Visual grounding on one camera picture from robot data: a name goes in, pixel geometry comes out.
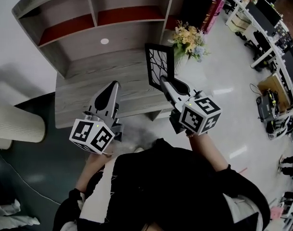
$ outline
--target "black sleeve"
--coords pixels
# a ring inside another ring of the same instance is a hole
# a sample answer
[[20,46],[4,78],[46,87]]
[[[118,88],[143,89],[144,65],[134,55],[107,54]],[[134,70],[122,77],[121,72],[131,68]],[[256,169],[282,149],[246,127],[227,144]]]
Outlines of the black sleeve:
[[229,197],[245,196],[259,208],[263,218],[263,229],[270,222],[270,209],[265,196],[251,181],[230,168],[216,173],[216,182],[222,192]]
[[69,192],[69,197],[58,208],[53,224],[53,231],[60,231],[64,224],[79,219],[81,210],[78,206],[78,200],[82,200],[80,191],[73,189]]

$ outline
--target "white floor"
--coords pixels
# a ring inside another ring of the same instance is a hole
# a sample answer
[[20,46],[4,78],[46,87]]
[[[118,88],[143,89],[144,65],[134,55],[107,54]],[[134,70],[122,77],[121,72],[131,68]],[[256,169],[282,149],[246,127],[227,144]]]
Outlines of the white floor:
[[[278,159],[283,153],[292,155],[293,144],[287,136],[275,141],[268,139],[258,119],[255,104],[258,95],[250,90],[249,84],[257,85],[270,72],[258,73],[250,68],[253,53],[225,26],[226,19],[227,15],[222,12],[207,35],[211,54],[200,64],[190,62],[180,76],[213,94],[223,113],[209,135],[232,168],[243,171],[242,175],[258,186],[269,203],[276,203],[282,193],[293,186],[290,177],[277,172]],[[135,138],[143,145],[154,134],[173,146],[190,148],[185,134],[176,135],[167,118],[152,122],[144,115],[137,115],[126,117],[122,122],[127,124],[123,145],[128,138]]]

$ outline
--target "photo frame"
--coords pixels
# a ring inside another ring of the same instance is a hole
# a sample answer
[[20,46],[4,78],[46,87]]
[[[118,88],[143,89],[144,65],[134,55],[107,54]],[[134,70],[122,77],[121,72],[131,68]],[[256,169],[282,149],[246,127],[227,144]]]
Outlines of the photo frame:
[[160,76],[165,76],[168,81],[174,79],[174,50],[170,46],[146,43],[145,54],[149,83],[162,91]]

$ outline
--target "book spine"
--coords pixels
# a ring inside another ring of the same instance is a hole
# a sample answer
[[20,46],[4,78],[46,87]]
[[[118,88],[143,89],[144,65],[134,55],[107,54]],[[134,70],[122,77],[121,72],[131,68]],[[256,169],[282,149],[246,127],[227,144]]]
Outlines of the book spine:
[[219,2],[219,5],[217,6],[217,9],[216,9],[216,11],[214,13],[214,16],[211,18],[211,20],[210,20],[210,22],[209,22],[209,24],[208,24],[208,26],[207,26],[207,28],[205,30],[205,34],[208,34],[210,29],[213,27],[213,25],[214,25],[218,15],[220,14],[220,11],[222,10],[223,6],[224,6],[224,1],[221,0]]
[[207,29],[207,25],[208,25],[208,23],[209,23],[209,21],[211,19],[211,15],[214,14],[214,10],[216,9],[216,5],[217,5],[216,1],[212,2],[212,4],[210,5],[210,7],[209,7],[209,9],[208,9],[208,11],[206,13],[205,19],[203,20],[203,22],[202,22],[202,24],[200,26],[201,31],[204,32]]

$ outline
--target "flower vase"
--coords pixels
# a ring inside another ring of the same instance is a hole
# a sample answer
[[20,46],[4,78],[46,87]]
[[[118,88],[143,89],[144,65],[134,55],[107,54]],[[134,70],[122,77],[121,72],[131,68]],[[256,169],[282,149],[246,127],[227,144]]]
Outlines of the flower vase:
[[174,74],[178,75],[188,61],[188,55],[174,56]]

